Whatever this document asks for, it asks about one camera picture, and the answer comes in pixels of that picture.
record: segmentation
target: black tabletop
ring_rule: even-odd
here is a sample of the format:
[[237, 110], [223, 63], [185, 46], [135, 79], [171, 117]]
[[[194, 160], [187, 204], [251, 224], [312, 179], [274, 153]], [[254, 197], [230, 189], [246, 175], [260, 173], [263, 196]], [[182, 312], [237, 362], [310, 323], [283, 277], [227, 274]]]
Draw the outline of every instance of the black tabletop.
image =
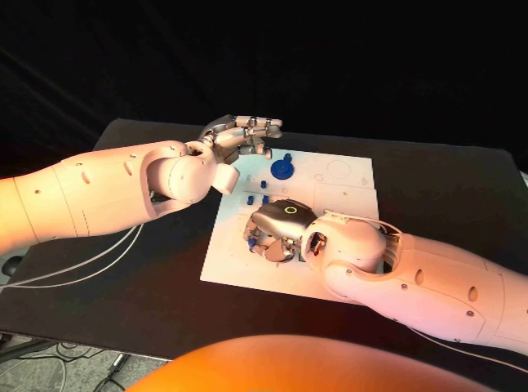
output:
[[[95, 149], [194, 140], [200, 130], [116, 120]], [[371, 158], [381, 219], [528, 274], [528, 190], [505, 151], [289, 133], [267, 145]], [[131, 251], [95, 278], [66, 287], [4, 289], [0, 332], [164, 358], [238, 336], [323, 336], [407, 355], [499, 390], [528, 387], [522, 372], [441, 348], [362, 306], [201, 282], [220, 198], [211, 190], [198, 204], [146, 223]], [[120, 237], [33, 246], [13, 281], [76, 264]], [[119, 252], [41, 284], [90, 274]], [[454, 346], [528, 368], [521, 354]]]

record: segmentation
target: robotic hand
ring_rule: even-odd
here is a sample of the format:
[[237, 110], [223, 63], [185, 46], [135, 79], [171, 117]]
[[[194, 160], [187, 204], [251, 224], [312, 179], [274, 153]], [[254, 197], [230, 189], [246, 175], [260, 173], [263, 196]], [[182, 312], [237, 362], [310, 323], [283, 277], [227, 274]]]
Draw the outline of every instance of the robotic hand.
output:
[[[262, 233], [273, 237], [269, 246], [257, 244]], [[443, 340], [528, 355], [528, 276], [463, 249], [377, 220], [331, 211], [316, 217], [293, 200], [259, 208], [243, 238], [272, 262], [289, 261], [299, 250], [342, 301]]]
[[213, 186], [228, 194], [238, 154], [272, 158], [263, 136], [280, 120], [224, 116], [197, 141], [93, 151], [0, 180], [0, 254], [56, 238], [126, 229], [197, 203]]

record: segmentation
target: blue component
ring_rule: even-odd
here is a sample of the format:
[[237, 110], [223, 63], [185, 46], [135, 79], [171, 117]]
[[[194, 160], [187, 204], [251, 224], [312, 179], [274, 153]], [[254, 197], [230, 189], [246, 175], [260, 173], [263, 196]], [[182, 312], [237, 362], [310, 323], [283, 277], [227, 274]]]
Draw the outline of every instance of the blue component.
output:
[[249, 251], [253, 252], [254, 250], [254, 244], [257, 243], [254, 238], [247, 239], [247, 246], [249, 246]]
[[295, 167], [290, 159], [290, 154], [285, 154], [283, 159], [274, 161], [272, 164], [272, 176], [277, 180], [286, 180], [293, 175]]

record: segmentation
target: white cable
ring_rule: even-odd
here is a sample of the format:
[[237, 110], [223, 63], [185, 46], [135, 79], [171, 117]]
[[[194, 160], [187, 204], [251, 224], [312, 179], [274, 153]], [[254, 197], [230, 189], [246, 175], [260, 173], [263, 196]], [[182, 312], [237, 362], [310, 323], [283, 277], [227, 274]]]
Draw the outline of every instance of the white cable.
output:
[[398, 234], [403, 234], [401, 230], [397, 227], [394, 227], [390, 223], [382, 222], [378, 219], [365, 218], [364, 216], [354, 216], [354, 215], [339, 214], [338, 212], [333, 212], [331, 210], [325, 210], [325, 214], [338, 215], [338, 216], [342, 216], [344, 218], [349, 218], [349, 219], [358, 219], [359, 221], [374, 222], [378, 225], [384, 225], [384, 226], [390, 227]]
[[102, 269], [99, 269], [96, 272], [93, 272], [90, 275], [84, 276], [83, 278], [79, 278], [76, 280], [72, 280], [70, 282], [64, 282], [64, 283], [59, 283], [59, 284], [50, 284], [47, 286], [13, 286], [13, 288], [50, 288], [50, 287], [59, 287], [59, 286], [66, 286], [69, 284], [77, 283], [89, 278], [92, 278], [93, 276], [96, 276], [97, 274], [100, 274], [100, 272], [106, 271], [115, 264], [116, 261], [122, 258], [122, 256], [128, 253], [128, 251], [131, 250], [131, 247], [133, 245], [133, 242], [136, 241], [136, 238], [139, 236], [139, 231], [142, 230], [142, 226], [139, 225], [138, 227], [138, 232], [136, 235], [133, 236], [133, 239], [128, 245], [128, 247], [125, 248], [125, 251], [120, 253], [120, 255], [116, 257], [116, 259], [113, 260], [113, 262]]
[[34, 355], [34, 356], [31, 356], [28, 359], [24, 359], [23, 361], [20, 361], [18, 363], [15, 363], [1, 374], [0, 374], [0, 378], [20, 365], [20, 364], [23, 364], [24, 362], [28, 362], [28, 360], [31, 359], [31, 358], [46, 358], [46, 359], [56, 359], [56, 360], [59, 360], [60, 361], [60, 363], [61, 363], [61, 374], [63, 374], [63, 376], [61, 376], [61, 386], [60, 386], [60, 389], [59, 389], [59, 391], [57, 392], [61, 392], [63, 391], [63, 387], [66, 386], [66, 375], [67, 375], [67, 369], [66, 369], [66, 364], [63, 363], [63, 361], [59, 359], [59, 358], [50, 358], [47, 355]]
[[86, 259], [84, 261], [82, 261], [79, 264], [76, 264], [76, 265], [72, 265], [70, 267], [67, 267], [67, 268], [64, 268], [64, 269], [60, 269], [59, 271], [54, 271], [54, 272], [51, 272], [51, 273], [48, 273], [48, 274], [44, 274], [44, 275], [41, 275], [41, 276], [36, 276], [34, 278], [30, 278], [30, 279], [24, 279], [24, 280], [20, 280], [18, 282], [14, 282], [14, 283], [7, 283], [7, 284], [0, 284], [0, 288], [7, 288], [7, 287], [14, 287], [14, 286], [20, 286], [21, 284], [24, 284], [24, 283], [30, 283], [30, 282], [34, 282], [36, 280], [40, 280], [40, 279], [44, 279], [44, 278], [48, 278], [48, 277], [51, 277], [51, 276], [56, 276], [56, 275], [59, 275], [59, 274], [63, 274], [64, 272], [67, 272], [67, 271], [70, 271], [70, 270], [74, 270], [76, 268], [79, 268], [79, 267], [82, 267], [84, 264], [89, 264], [92, 261], [95, 261], [99, 257], [102, 257], [123, 241], [125, 241], [125, 239], [128, 238], [128, 236], [131, 235], [131, 232], [133, 231], [136, 229], [136, 226], [133, 226], [129, 230], [128, 230], [128, 232], [125, 233], [125, 236], [119, 239], [119, 241], [105, 250], [105, 251], [102, 251], [96, 256], [93, 256], [90, 259]]
[[454, 347], [452, 347], [452, 346], [449, 346], [449, 345], [444, 345], [443, 343], [440, 343], [440, 342], [436, 341], [434, 339], [428, 338], [423, 333], [418, 333], [418, 331], [417, 331], [416, 329], [413, 329], [411, 327], [407, 327], [407, 329], [408, 329], [416, 335], [421, 336], [426, 340], [431, 341], [433, 343], [436, 343], [436, 344], [440, 345], [441, 347], [446, 347], [447, 349], [450, 349], [450, 350], [453, 350], [453, 351], [457, 351], [457, 352], [462, 353], [462, 354], [470, 355], [470, 356], [475, 357], [475, 358], [486, 359], [486, 360], [490, 361], [490, 362], [499, 363], [500, 365], [505, 365], [505, 366], [508, 366], [509, 368], [516, 369], [516, 370], [519, 370], [521, 372], [523, 372], [523, 373], [528, 374], [528, 370], [525, 370], [523, 368], [518, 367], [516, 365], [512, 365], [512, 364], [508, 363], [508, 362], [499, 361], [499, 360], [495, 359], [495, 358], [489, 358], [489, 357], [486, 357], [486, 356], [483, 356], [483, 355], [479, 355], [479, 354], [475, 354], [475, 353], [469, 353], [467, 351], [463, 351], [463, 350], [460, 350], [460, 349], [456, 349]]

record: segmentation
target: gray hand part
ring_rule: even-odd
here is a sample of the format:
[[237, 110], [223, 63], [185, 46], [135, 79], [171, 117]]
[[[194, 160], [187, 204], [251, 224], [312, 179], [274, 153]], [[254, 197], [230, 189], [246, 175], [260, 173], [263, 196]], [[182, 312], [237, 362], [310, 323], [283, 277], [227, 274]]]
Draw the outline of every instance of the gray hand part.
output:
[[[305, 229], [315, 220], [310, 208], [293, 200], [277, 200], [260, 206], [243, 230], [249, 251], [274, 263], [289, 261], [300, 248]], [[262, 234], [274, 238], [269, 246], [257, 244]]]
[[276, 119], [226, 115], [204, 127], [198, 140], [213, 147], [223, 163], [231, 163], [244, 154], [270, 159], [272, 150], [260, 138], [280, 137], [280, 125]]

